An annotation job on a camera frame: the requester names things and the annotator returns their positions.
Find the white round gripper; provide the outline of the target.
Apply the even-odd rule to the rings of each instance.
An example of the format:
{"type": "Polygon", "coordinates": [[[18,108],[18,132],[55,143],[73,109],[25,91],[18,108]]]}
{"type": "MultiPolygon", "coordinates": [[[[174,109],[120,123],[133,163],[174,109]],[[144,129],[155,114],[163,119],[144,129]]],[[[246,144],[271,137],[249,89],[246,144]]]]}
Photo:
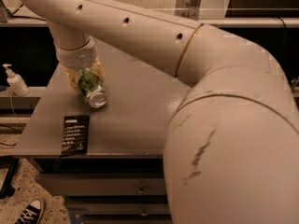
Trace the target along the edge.
{"type": "Polygon", "coordinates": [[[70,87],[79,93],[78,79],[79,69],[91,67],[91,70],[98,75],[102,81],[105,80],[105,70],[97,57],[97,48],[92,38],[86,45],[79,49],[62,49],[55,46],[58,62],[65,66],[64,71],[70,87]]]}

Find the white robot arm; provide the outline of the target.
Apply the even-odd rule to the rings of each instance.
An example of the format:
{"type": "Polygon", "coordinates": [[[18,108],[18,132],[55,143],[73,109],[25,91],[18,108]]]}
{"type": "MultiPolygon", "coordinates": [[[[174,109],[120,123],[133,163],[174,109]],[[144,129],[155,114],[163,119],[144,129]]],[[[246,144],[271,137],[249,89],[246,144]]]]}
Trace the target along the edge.
{"type": "Polygon", "coordinates": [[[174,224],[299,224],[298,111],[267,50],[113,0],[22,1],[190,86],[164,145],[174,224]]]}

